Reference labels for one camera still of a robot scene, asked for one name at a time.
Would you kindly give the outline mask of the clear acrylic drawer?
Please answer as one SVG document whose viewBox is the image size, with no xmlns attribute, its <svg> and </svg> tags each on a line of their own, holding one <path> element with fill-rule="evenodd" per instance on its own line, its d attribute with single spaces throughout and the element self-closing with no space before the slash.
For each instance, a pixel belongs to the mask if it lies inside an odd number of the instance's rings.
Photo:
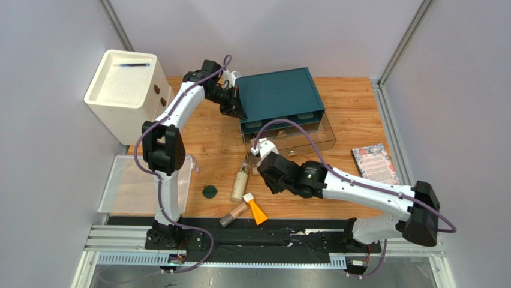
<svg viewBox="0 0 511 288">
<path fill-rule="evenodd" d="M 332 149 L 336 144 L 336 136 L 330 125 L 327 115 L 317 116 L 315 113 L 307 114 L 307 119 L 299 119 L 297 116 L 288 116 L 287 119 L 295 122 L 306 131 L 319 151 Z M 265 121 L 240 122 L 241 138 L 245 149 L 248 151 L 254 146 L 256 137 L 263 128 Z M 260 138 L 273 141 L 281 155 L 285 157 L 302 156 L 313 153 L 314 148 L 300 129 L 288 123 L 278 123 L 268 126 L 262 132 Z"/>
</svg>

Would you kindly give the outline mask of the orange tube white cap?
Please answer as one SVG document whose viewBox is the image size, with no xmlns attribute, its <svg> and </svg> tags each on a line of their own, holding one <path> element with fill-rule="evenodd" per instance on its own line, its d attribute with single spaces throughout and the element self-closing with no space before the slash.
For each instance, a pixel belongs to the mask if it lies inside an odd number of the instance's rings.
<svg viewBox="0 0 511 288">
<path fill-rule="evenodd" d="M 261 225 L 268 220 L 268 216 L 259 207 L 252 193 L 244 194 L 243 200 L 250 207 L 256 225 Z"/>
</svg>

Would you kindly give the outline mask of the cream lotion bottle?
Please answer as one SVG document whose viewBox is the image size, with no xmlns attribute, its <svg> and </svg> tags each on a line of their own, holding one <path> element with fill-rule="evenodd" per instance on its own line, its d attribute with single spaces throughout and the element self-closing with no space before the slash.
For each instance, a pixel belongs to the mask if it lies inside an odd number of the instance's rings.
<svg viewBox="0 0 511 288">
<path fill-rule="evenodd" d="M 234 203 L 241 203 L 243 195 L 245 193 L 246 185 L 249 177 L 250 165 L 244 161 L 236 174 L 236 178 L 233 184 L 230 201 Z"/>
</svg>

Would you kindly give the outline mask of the pink foundation tube silver cap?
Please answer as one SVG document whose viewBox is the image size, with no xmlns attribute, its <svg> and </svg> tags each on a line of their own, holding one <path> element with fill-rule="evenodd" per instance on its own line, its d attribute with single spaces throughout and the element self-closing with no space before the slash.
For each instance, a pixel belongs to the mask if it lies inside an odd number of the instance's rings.
<svg viewBox="0 0 511 288">
<path fill-rule="evenodd" d="M 245 202 L 238 204 L 235 208 L 233 208 L 230 212 L 228 212 L 223 218 L 219 220 L 219 223 L 222 227 L 227 227 L 230 223 L 232 223 L 235 219 L 241 216 L 248 209 L 248 205 Z"/>
</svg>

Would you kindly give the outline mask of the rose gold foundation bottle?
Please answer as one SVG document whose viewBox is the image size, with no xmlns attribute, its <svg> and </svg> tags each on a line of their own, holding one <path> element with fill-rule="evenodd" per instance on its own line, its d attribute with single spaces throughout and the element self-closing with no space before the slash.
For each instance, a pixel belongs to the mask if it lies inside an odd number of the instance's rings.
<svg viewBox="0 0 511 288">
<path fill-rule="evenodd" d="M 260 153 L 257 152 L 256 154 L 254 154 L 251 150 L 249 150 L 247 153 L 247 160 L 250 165 L 255 165 L 259 163 L 261 161 Z"/>
</svg>

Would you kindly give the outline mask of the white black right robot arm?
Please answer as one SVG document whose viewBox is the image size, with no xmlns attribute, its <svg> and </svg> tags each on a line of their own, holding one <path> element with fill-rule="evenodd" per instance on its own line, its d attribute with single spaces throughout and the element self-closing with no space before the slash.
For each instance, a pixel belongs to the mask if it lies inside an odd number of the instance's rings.
<svg viewBox="0 0 511 288">
<path fill-rule="evenodd" d="M 414 186 L 384 184 L 344 173 L 317 161 L 301 165 L 270 152 L 257 168 L 273 194 L 285 190 L 302 198 L 345 200 L 382 211 L 355 218 L 345 229 L 347 238 L 361 244 L 403 237 L 425 247 L 437 244 L 440 202 L 428 182 Z"/>
</svg>

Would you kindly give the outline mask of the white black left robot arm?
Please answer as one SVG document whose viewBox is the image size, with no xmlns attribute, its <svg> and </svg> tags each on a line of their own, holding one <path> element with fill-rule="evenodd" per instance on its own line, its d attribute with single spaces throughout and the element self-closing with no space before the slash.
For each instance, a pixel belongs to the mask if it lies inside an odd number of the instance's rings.
<svg viewBox="0 0 511 288">
<path fill-rule="evenodd" d="M 235 81 L 229 80 L 226 87 L 217 84 L 231 60 L 231 55 L 226 55 L 222 64 L 205 60 L 201 69 L 188 72 L 169 107 L 156 120 L 142 125 L 142 135 L 135 147 L 142 148 L 143 160 L 148 165 L 145 172 L 153 175 L 157 188 L 157 211 L 147 233 L 147 247 L 176 248 L 182 243 L 186 226 L 179 223 L 178 175 L 186 152 L 181 129 L 195 108 L 209 100 L 219 105 L 222 115 L 247 119 Z"/>
</svg>

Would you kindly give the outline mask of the teal drawer organizer box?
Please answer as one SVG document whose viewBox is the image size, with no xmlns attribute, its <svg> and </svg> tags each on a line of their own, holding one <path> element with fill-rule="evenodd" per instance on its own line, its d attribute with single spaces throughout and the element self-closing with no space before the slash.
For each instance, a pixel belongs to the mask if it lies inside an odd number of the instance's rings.
<svg viewBox="0 0 511 288">
<path fill-rule="evenodd" d="M 241 133 L 254 135 L 274 119 L 288 119 L 306 131 L 319 128 L 325 107 L 309 68 L 242 76 L 235 80 L 247 114 Z"/>
</svg>

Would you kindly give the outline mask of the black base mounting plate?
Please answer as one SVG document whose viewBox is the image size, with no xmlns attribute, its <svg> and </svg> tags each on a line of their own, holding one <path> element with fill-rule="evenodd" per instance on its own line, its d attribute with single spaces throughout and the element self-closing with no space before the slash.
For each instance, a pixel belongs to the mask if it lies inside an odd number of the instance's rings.
<svg viewBox="0 0 511 288">
<path fill-rule="evenodd" d="M 380 243 L 360 244 L 348 240 L 341 230 L 295 230 L 295 229 L 211 229 L 214 248 L 235 247 L 306 247 L 324 253 L 380 253 Z M 149 231 L 145 238 L 147 250 L 207 251 L 211 246 L 208 235 L 191 229 L 181 231 L 175 239 L 164 239 Z"/>
</svg>

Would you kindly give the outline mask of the floral pink palette box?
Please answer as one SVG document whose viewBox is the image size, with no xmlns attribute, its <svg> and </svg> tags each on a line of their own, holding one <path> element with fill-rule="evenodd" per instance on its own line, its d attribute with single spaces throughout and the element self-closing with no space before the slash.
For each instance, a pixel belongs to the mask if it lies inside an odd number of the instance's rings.
<svg viewBox="0 0 511 288">
<path fill-rule="evenodd" d="M 392 160 L 382 143 L 354 148 L 351 155 L 362 178 L 399 185 Z"/>
</svg>

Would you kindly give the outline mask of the dark green round compact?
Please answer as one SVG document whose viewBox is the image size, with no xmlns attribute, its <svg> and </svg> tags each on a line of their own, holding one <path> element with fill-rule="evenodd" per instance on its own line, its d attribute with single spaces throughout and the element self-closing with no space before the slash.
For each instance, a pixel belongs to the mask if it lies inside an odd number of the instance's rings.
<svg viewBox="0 0 511 288">
<path fill-rule="evenodd" d="M 214 185 L 207 185 L 202 190 L 203 197 L 207 199 L 213 199 L 218 193 L 217 188 Z"/>
</svg>

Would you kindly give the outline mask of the white storage cabinet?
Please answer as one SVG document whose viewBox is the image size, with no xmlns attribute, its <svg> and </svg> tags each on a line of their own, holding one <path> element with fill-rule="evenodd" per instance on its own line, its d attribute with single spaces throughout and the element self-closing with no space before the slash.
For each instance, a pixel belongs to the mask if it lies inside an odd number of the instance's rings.
<svg viewBox="0 0 511 288">
<path fill-rule="evenodd" d="M 156 55 L 108 50 L 84 102 L 122 145 L 136 143 L 144 122 L 153 122 L 174 99 Z"/>
</svg>

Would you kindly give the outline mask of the clear plastic zip pouch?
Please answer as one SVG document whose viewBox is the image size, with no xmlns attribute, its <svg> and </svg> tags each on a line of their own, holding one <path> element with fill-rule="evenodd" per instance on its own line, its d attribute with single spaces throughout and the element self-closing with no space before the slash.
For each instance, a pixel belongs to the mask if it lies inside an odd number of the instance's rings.
<svg viewBox="0 0 511 288">
<path fill-rule="evenodd" d="M 199 172 L 196 159 L 185 157 L 178 176 L 179 212 L 186 211 L 192 172 Z M 139 169 L 132 155 L 117 155 L 107 180 L 98 212 L 112 215 L 154 215 L 157 208 L 156 183 Z"/>
</svg>

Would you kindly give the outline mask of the aluminium rail frame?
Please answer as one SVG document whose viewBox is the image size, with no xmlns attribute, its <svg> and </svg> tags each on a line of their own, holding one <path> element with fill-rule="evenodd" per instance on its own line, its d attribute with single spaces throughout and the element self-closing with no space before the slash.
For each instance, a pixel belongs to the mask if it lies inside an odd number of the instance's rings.
<svg viewBox="0 0 511 288">
<path fill-rule="evenodd" d="M 380 253 L 324 253 L 309 250 L 306 247 L 235 247 L 220 246 L 214 248 L 211 229 L 277 229 L 257 228 L 245 223 L 240 228 L 209 228 L 208 237 L 211 246 L 207 251 L 189 250 L 147 250 L 144 248 L 148 232 L 146 226 L 94 225 L 89 232 L 79 267 L 73 280 L 73 287 L 88 287 L 92 283 L 97 265 L 148 265 L 163 267 L 206 268 L 247 267 L 247 268 L 283 268 L 283 269 L 337 269 L 354 274 L 356 266 L 375 263 L 377 269 L 391 258 L 425 258 L 431 268 L 434 283 L 438 287 L 454 287 L 452 271 L 441 244 L 423 247 L 404 239 L 380 240 Z M 341 230 L 342 229 L 305 229 L 295 230 Z"/>
</svg>

